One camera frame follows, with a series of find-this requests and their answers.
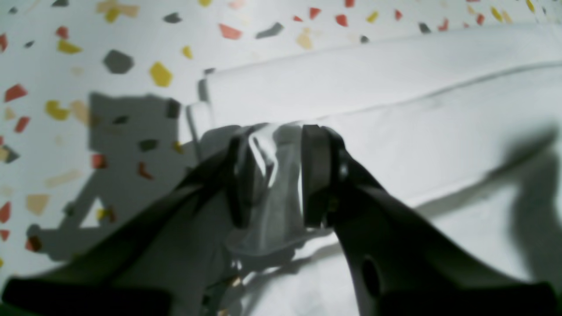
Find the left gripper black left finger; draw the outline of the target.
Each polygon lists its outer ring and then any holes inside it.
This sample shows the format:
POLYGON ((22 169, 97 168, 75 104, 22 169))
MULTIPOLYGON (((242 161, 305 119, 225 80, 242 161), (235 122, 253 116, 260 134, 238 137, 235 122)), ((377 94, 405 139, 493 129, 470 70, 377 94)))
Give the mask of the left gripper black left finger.
POLYGON ((218 316, 235 276, 223 241, 247 224, 232 188, 244 136, 72 262, 12 277, 4 304, 35 316, 218 316))

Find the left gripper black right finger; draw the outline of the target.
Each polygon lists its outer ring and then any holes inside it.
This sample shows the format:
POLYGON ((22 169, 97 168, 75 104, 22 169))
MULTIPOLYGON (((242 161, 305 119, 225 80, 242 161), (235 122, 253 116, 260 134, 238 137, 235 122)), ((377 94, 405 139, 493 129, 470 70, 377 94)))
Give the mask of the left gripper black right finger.
POLYGON ((559 316, 545 282, 474 258, 393 197, 328 127, 301 134, 303 221, 334 230, 362 316, 559 316))

